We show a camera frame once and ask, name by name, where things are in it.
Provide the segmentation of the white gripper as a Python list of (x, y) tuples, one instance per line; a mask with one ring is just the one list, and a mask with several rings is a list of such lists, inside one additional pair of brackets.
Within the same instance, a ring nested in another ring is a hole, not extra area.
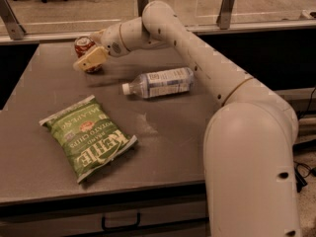
[(73, 63), (75, 70), (87, 72), (95, 69), (107, 60), (109, 54), (115, 57), (127, 55), (127, 49), (120, 36), (120, 24), (92, 32), (90, 38), (93, 42), (102, 46), (91, 47), (83, 56), (75, 61)]

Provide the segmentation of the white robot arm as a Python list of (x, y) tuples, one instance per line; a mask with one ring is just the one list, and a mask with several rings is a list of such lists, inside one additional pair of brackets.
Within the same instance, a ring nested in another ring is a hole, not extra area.
[(211, 237), (301, 237), (292, 153), (298, 120), (287, 101), (190, 32), (162, 1), (91, 37), (96, 46), (75, 68), (165, 43), (219, 106), (203, 141)]

